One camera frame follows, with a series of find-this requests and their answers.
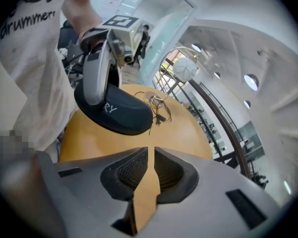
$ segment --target black slot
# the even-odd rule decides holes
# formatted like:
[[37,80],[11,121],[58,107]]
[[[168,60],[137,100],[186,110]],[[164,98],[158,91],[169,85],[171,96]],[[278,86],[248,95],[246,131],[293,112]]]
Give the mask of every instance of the black slot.
[[189,196],[199,182],[199,174],[190,163],[154,148],[154,170],[156,171],[161,194],[157,204],[180,203]]
[[83,172],[83,170],[78,168],[78,167],[58,171],[60,177],[68,177],[68,176],[75,175],[75,174],[80,173],[80,172]]
[[241,190],[228,191],[226,195],[250,229],[257,227],[267,219]]
[[111,226],[130,236],[135,236],[137,234],[133,200],[129,201],[128,203],[125,217],[123,219],[115,221]]
[[129,201],[148,169],[148,148],[131,149],[132,154],[105,167],[100,181],[112,198]]

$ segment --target railing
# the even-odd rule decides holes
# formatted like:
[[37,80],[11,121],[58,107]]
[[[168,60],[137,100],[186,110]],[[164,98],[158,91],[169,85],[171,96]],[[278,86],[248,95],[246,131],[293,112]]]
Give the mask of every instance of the railing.
[[[181,92],[183,93],[183,95],[189,101],[190,105],[192,106],[192,108],[195,111],[195,114],[199,117],[199,119],[202,122],[204,132],[206,133],[207,137],[209,139],[211,139],[211,141],[214,144],[214,148],[215,148],[216,152],[220,156],[219,158],[216,158],[215,160],[224,163],[225,160],[231,159],[231,161],[229,161],[229,163],[227,163],[227,165],[234,168],[239,164],[241,173],[250,179],[251,174],[250,174],[249,166],[246,161],[244,151],[240,145],[240,138],[242,138],[242,137],[240,135],[238,135],[239,132],[238,132],[235,124],[232,122],[232,120],[230,118],[227,119],[229,117],[229,115],[227,115],[228,117],[224,116],[224,113],[227,113],[227,112],[226,111],[223,112],[223,110],[225,110],[225,109],[221,106],[221,104],[217,100],[215,100],[215,98],[212,98],[210,96],[210,92],[206,92],[197,82],[195,82],[194,80],[189,81],[189,83],[195,89],[195,91],[204,99],[204,101],[207,103],[207,105],[211,108],[212,112],[215,114],[215,116],[217,117],[217,119],[219,120],[221,125],[223,126],[230,142],[232,143],[234,151],[232,153],[226,154],[224,156],[223,156],[221,149],[218,146],[217,141],[215,140],[208,124],[202,117],[198,108],[194,105],[193,101],[190,99],[190,97],[184,91],[184,89],[179,85],[179,82],[181,82],[181,81],[178,78],[176,78],[173,73],[170,73],[168,70],[166,70],[163,66],[162,66],[161,70],[159,71],[159,73],[160,73],[159,79],[157,78],[157,76],[155,77],[155,79],[157,81],[157,84],[159,84],[159,88],[161,88],[161,91],[164,91],[168,95],[170,95],[172,93],[172,95],[175,97],[175,99],[178,100],[176,95],[173,93],[173,90],[175,87],[179,87]],[[163,76],[172,78],[175,81],[175,83],[172,86],[170,86]]]
[[[180,88],[181,92],[182,92],[183,95],[187,98],[187,100],[189,101],[190,105],[191,105],[192,108],[194,109],[195,114],[199,117],[201,123],[203,124],[203,131],[204,131],[204,133],[205,133],[205,134],[207,135],[207,137],[213,142],[213,144],[214,144],[214,148],[215,148],[215,150],[216,150],[215,154],[218,153],[219,156],[222,157],[223,154],[222,154],[222,152],[221,152],[221,150],[220,150],[220,147],[218,146],[217,141],[215,140],[215,138],[214,138],[214,136],[213,136],[213,134],[212,134],[212,132],[211,132],[211,130],[210,130],[208,124],[206,123],[206,121],[205,121],[204,118],[202,117],[201,113],[199,112],[198,108],[195,106],[195,104],[193,103],[193,101],[191,100],[191,98],[190,98],[190,97],[188,96],[188,94],[184,91],[184,89],[179,85],[180,80],[177,79],[177,78],[176,78],[173,74],[171,74],[169,71],[167,71],[163,66],[161,66],[161,72],[162,72],[161,75],[160,75],[160,79],[161,79],[161,81],[162,81],[162,79],[163,79],[163,76],[167,76],[167,77],[172,78],[172,79],[175,80],[175,82],[176,82],[172,87],[168,86],[169,90],[168,90],[168,91],[165,91],[165,92],[166,92],[168,95],[170,95],[170,93],[172,93],[173,96],[174,96],[174,98],[175,98],[177,101],[179,101],[178,98],[176,97],[176,95],[173,93],[173,89],[174,89],[175,86],[178,86],[178,87]],[[159,82],[160,80],[158,80],[157,76],[156,76],[155,78],[156,78],[157,84],[160,85],[161,90],[165,90],[165,89],[164,89],[164,86]]]
[[222,115],[220,109],[217,107],[217,105],[213,102],[211,97],[202,89],[201,86],[194,80],[189,81],[190,85],[198,92],[198,94],[204,99],[204,101],[207,103],[207,105],[211,108],[214,115],[219,120],[220,124],[223,126],[224,131],[226,132],[233,148],[235,155],[237,157],[238,163],[240,164],[241,173],[246,176],[247,178],[251,178],[249,166],[247,163],[247,160],[244,155],[244,151],[240,145],[240,142],[238,140],[238,137],[236,136],[234,130],[228,123],[228,121],[225,119],[225,117]]
[[157,87],[155,86],[155,82],[154,82],[154,81],[152,81],[152,84],[153,84],[153,86],[155,87],[155,89],[157,89]]
[[217,107],[221,110],[222,114],[225,116],[226,120],[228,121],[229,125],[232,127],[232,129],[234,130],[238,140],[240,142],[243,141],[243,137],[242,135],[239,133],[239,130],[237,129],[235,123],[233,122],[233,120],[230,118],[229,114],[226,112],[225,108],[221,105],[221,103],[217,100],[217,98],[208,90],[208,88],[202,84],[202,82],[200,82],[199,84],[202,89],[208,94],[208,96],[210,96],[210,98],[213,100],[213,102],[217,105]]

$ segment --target metal handrail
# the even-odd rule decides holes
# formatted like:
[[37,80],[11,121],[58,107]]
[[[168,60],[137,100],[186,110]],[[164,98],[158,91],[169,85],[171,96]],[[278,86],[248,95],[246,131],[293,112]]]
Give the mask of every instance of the metal handrail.
[[211,97],[214,98],[216,100],[216,102],[219,103],[220,106],[217,105],[218,108],[219,109],[222,109],[224,111],[224,115],[226,116],[226,118],[227,118],[227,120],[229,122],[229,125],[231,125],[231,127],[234,129],[234,132],[235,132],[235,134],[237,134],[237,137],[239,138],[239,141],[242,142],[243,141],[243,137],[240,134],[239,130],[237,129],[234,121],[232,120],[232,118],[229,116],[229,114],[225,110],[225,108],[221,105],[221,103],[217,100],[217,98],[209,91],[209,89],[202,82],[200,82],[199,85],[205,89],[205,91],[207,92],[208,95],[211,95]]
[[[169,71],[167,71],[164,66],[162,65],[161,68],[160,68],[160,78],[161,78],[161,81],[162,81],[162,77],[163,75],[161,75],[161,70],[163,71],[163,75],[167,75],[169,76],[170,78],[172,78],[174,81],[178,81],[175,76],[173,76]],[[157,77],[156,77],[156,80],[158,82],[158,84],[160,85],[161,87],[161,90],[163,89],[162,85],[159,83]],[[203,119],[202,115],[200,114],[198,108],[194,105],[193,101],[190,99],[190,97],[188,96],[188,94],[183,90],[183,88],[178,84],[178,87],[180,88],[180,90],[182,91],[182,93],[184,94],[184,96],[188,99],[188,101],[190,102],[191,106],[193,107],[193,109],[195,110],[195,112],[198,114],[201,122],[203,123],[204,127],[206,128],[206,131],[207,131],[207,134],[209,135],[209,137],[211,138],[211,141],[214,143],[214,148],[216,150],[216,152],[219,154],[220,157],[223,156],[218,144],[217,144],[217,141],[215,140],[215,138],[213,137],[213,134],[209,128],[209,126],[207,125],[207,123],[205,122],[205,120]]]
[[247,160],[244,155],[244,151],[240,146],[239,140],[236,134],[234,133],[232,127],[229,125],[228,121],[221,114],[220,109],[217,107],[217,105],[214,103],[211,97],[202,89],[202,87],[194,80],[190,80],[189,83],[198,92],[198,94],[204,99],[204,101],[211,108],[211,110],[213,111],[213,113],[215,114],[215,116],[223,126],[223,129],[225,130],[230,142],[233,145],[234,152],[236,153],[236,157],[240,164],[241,173],[250,179],[251,175],[250,175]]

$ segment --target black chair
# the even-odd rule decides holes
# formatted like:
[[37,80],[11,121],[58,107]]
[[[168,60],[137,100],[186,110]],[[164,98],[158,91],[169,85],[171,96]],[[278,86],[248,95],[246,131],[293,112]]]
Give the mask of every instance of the black chair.
[[74,31],[71,24],[66,20],[63,27],[60,29],[60,37],[58,43],[58,49],[66,48],[70,42],[76,43],[78,40],[78,34]]
[[[70,43],[75,44],[78,41],[78,34],[75,32],[71,24],[66,20],[63,23],[63,27],[60,29],[60,37],[58,43],[58,49],[67,48]],[[63,66],[65,68],[66,73],[69,72],[70,63],[67,59],[62,60]],[[74,64],[70,69],[69,74],[76,74],[76,78],[74,80],[70,80],[71,84],[76,85],[77,81],[80,79],[79,75],[83,73],[82,67]]]

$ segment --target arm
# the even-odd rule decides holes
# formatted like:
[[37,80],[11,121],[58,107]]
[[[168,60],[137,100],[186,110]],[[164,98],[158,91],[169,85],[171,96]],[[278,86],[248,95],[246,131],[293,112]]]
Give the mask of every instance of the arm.
[[62,11],[71,26],[79,34],[79,38],[82,38],[87,30],[102,22],[89,0],[65,0]]
[[141,38],[141,45],[144,46],[146,44],[147,34],[143,32],[143,37]]

